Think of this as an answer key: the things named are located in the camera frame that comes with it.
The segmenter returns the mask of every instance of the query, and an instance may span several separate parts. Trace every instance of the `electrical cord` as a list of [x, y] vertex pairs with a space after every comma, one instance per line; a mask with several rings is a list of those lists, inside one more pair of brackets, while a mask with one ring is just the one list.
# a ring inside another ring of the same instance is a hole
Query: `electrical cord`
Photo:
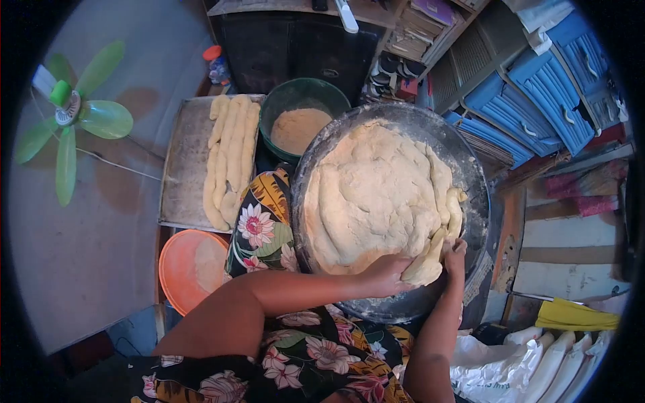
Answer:
[[[40, 109], [40, 106], [38, 105], [38, 102], [36, 101], [36, 98], [35, 98], [35, 96], [34, 96], [34, 91], [33, 91], [33, 89], [32, 89], [31, 87], [29, 87], [29, 92], [30, 92], [30, 94], [31, 94], [31, 96], [32, 96], [32, 100], [33, 100], [33, 102], [34, 102], [34, 105], [35, 105], [36, 109], [38, 110], [38, 113], [40, 113], [40, 116], [43, 118], [43, 120], [46, 120], [46, 117], [45, 117], [45, 115], [44, 115], [43, 111]], [[60, 141], [60, 139], [58, 138], [58, 136], [56, 135], [56, 133], [54, 133], [53, 131], [52, 131], [52, 135], [56, 138], [56, 140]], [[139, 145], [140, 147], [143, 147], [143, 146], [141, 146], [139, 143], [137, 143], [136, 141], [134, 141], [134, 139], [132, 139], [132, 138], [130, 138], [130, 139], [131, 139], [135, 144]], [[90, 155], [90, 156], [92, 156], [93, 158], [96, 158], [96, 159], [97, 159], [97, 160], [99, 160], [99, 161], [103, 161], [103, 162], [105, 162], [106, 164], [109, 164], [109, 165], [112, 165], [112, 166], [116, 166], [117, 168], [121, 168], [121, 169], [124, 169], [124, 170], [126, 170], [126, 171], [130, 171], [130, 172], [138, 173], [139, 175], [142, 175], [142, 176], [145, 176], [145, 177], [148, 177], [148, 178], [151, 178], [151, 179], [155, 179], [155, 180], [157, 180], [157, 181], [160, 181], [160, 182], [161, 182], [161, 179], [160, 179], [160, 178], [154, 177], [154, 176], [152, 176], [152, 175], [148, 175], [147, 173], [139, 172], [139, 171], [137, 171], [137, 170], [133, 170], [132, 168], [128, 168], [127, 166], [119, 165], [119, 164], [117, 164], [116, 162], [108, 161], [108, 160], [106, 160], [105, 158], [101, 157], [100, 155], [98, 155], [98, 154], [96, 154], [96, 153], [94, 153], [94, 152], [87, 151], [87, 150], [84, 150], [84, 149], [82, 149], [82, 148], [78, 148], [78, 147], [76, 148], [76, 150], [78, 150], [78, 151], [80, 151], [80, 152], [82, 152], [82, 153], [85, 153], [85, 154], [87, 154], [87, 155]]]

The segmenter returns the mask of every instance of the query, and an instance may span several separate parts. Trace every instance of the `brown powder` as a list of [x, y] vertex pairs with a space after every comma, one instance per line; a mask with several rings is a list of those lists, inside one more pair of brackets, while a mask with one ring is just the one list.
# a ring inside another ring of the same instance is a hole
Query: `brown powder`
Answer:
[[331, 121], [327, 113], [313, 108], [283, 112], [271, 129], [271, 142], [281, 150], [302, 155], [318, 132]]

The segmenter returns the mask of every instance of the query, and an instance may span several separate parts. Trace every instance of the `cloth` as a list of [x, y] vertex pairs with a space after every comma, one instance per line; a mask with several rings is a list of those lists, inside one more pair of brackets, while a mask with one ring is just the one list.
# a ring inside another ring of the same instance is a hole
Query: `cloth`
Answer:
[[620, 182], [627, 177], [626, 159], [545, 178], [547, 199], [572, 198], [583, 217], [618, 210]]
[[572, 331], [611, 330], [618, 327], [620, 317], [613, 313], [595, 311], [583, 305], [554, 298], [544, 301], [535, 325], [540, 328]]
[[502, 0], [519, 17], [524, 36], [537, 55], [551, 48], [547, 31], [558, 25], [573, 10], [567, 0]]
[[[299, 271], [288, 186], [287, 173], [277, 169], [243, 192], [225, 279]], [[363, 321], [334, 305], [266, 319], [258, 360], [130, 357], [130, 402], [320, 402], [336, 391], [354, 402], [412, 402], [401, 388], [414, 340], [404, 326]]]

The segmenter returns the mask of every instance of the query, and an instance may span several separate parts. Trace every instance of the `wall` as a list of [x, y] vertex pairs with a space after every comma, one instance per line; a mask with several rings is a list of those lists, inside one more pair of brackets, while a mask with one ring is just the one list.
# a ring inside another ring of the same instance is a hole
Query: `wall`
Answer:
[[[120, 39], [125, 57], [91, 99], [115, 100], [134, 117], [131, 136], [166, 155], [181, 99], [205, 75], [212, 45], [200, 0], [84, 0], [49, 54], [67, 56], [75, 75], [106, 44]], [[39, 94], [46, 117], [50, 104]], [[19, 136], [41, 116], [28, 100]], [[77, 153], [71, 203], [54, 188], [57, 143], [50, 139], [10, 172], [12, 253], [19, 292], [45, 353], [91, 335], [154, 302], [154, 252], [160, 182]], [[160, 178], [163, 162], [127, 139], [107, 141], [77, 129], [77, 146]]]

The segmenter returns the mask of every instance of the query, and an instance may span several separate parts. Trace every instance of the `baking tray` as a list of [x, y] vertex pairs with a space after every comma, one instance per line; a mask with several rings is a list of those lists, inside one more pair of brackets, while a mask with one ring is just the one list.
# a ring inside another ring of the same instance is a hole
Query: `baking tray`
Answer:
[[[266, 95], [247, 94], [262, 105]], [[184, 99], [175, 116], [161, 179], [160, 225], [195, 228], [217, 233], [232, 233], [213, 228], [203, 208], [204, 180], [208, 160], [208, 139], [215, 121], [209, 119], [212, 97]], [[259, 129], [255, 132], [257, 149]], [[255, 171], [255, 150], [253, 151]]]

